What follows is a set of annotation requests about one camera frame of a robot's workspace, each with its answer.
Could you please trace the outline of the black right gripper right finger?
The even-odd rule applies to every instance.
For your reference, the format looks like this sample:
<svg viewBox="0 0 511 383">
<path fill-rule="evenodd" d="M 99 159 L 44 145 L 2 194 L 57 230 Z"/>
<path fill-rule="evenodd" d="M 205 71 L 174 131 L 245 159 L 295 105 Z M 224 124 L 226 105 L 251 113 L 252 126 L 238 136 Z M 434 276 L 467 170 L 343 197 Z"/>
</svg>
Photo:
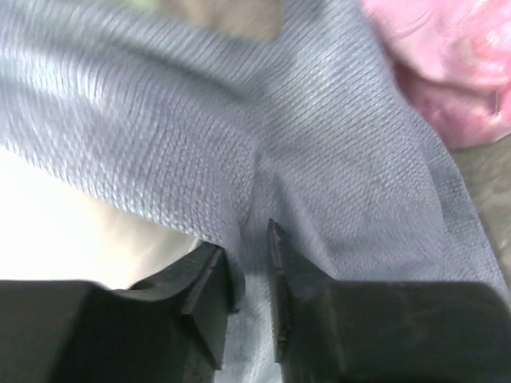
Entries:
<svg viewBox="0 0 511 383">
<path fill-rule="evenodd" d="M 267 226 L 286 382 L 507 382 L 510 313 L 479 282 L 339 281 Z"/>
</svg>

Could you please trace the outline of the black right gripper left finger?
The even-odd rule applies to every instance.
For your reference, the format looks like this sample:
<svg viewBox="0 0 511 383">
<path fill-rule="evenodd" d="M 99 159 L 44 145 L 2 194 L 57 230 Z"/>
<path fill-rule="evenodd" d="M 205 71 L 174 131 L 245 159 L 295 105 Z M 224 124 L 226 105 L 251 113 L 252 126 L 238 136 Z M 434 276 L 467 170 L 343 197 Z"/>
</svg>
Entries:
<svg viewBox="0 0 511 383">
<path fill-rule="evenodd" d="M 200 244 L 127 290 L 85 281 L 1 284 L 4 382 L 210 382 L 222 366 L 230 282 Z"/>
</svg>

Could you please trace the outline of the white pillow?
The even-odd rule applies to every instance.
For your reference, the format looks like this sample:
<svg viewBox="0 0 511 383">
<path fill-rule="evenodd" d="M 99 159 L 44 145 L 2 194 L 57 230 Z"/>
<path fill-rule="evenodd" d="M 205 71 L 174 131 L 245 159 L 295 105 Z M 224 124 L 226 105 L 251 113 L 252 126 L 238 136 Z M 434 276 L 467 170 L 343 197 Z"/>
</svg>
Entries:
<svg viewBox="0 0 511 383">
<path fill-rule="evenodd" d="M 1 151 L 1 278 L 125 289 L 199 239 L 104 203 Z"/>
</svg>

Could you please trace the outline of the green beige patchwork pillowcase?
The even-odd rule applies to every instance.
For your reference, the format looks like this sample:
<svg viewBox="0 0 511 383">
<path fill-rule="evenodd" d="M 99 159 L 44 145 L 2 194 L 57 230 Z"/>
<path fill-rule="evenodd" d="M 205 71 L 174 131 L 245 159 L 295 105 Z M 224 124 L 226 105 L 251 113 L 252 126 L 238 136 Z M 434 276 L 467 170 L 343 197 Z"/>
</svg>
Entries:
<svg viewBox="0 0 511 383">
<path fill-rule="evenodd" d="M 224 247 L 218 382 L 279 382 L 273 219 L 340 279 L 505 279 L 452 157 L 401 98 L 355 1 L 288 1 L 272 43 L 107 1 L 1 4 L 1 145 Z"/>
</svg>

